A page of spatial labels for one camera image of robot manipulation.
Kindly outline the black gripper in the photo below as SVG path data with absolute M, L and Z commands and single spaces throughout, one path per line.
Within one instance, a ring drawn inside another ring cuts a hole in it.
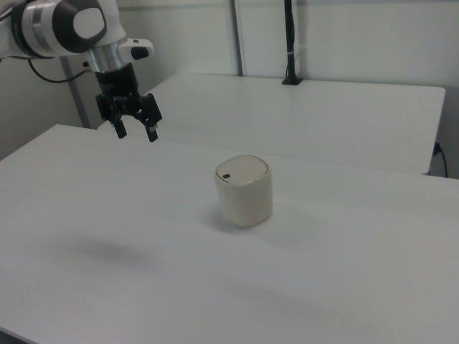
M 133 65 L 127 64 L 110 72 L 96 72 L 95 76 L 101 89 L 96 96 L 100 116 L 114 127 L 117 136 L 120 139 L 127 136 L 122 115 L 135 113 L 133 116 L 143 124 L 148 140 L 157 140 L 161 111 L 151 93 L 140 97 Z

